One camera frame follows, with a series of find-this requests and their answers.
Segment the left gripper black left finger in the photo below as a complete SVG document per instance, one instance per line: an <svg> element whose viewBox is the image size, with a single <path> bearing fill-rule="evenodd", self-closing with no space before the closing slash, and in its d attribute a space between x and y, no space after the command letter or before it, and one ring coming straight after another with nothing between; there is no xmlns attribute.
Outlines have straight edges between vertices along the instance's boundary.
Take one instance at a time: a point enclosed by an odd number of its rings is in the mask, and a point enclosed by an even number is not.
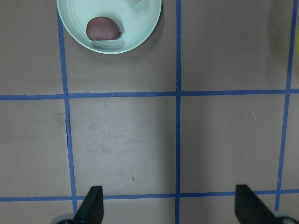
<svg viewBox="0 0 299 224"><path fill-rule="evenodd" d="M104 217L102 186L92 186L73 220L76 224L101 224Z"/></svg>

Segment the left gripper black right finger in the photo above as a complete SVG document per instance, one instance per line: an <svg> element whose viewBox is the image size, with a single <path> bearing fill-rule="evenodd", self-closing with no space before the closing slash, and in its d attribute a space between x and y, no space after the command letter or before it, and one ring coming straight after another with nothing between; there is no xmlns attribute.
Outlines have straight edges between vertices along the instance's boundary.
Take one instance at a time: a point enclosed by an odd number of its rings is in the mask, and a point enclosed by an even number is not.
<svg viewBox="0 0 299 224"><path fill-rule="evenodd" d="M280 219L247 186L235 187L235 216L240 224L279 224Z"/></svg>

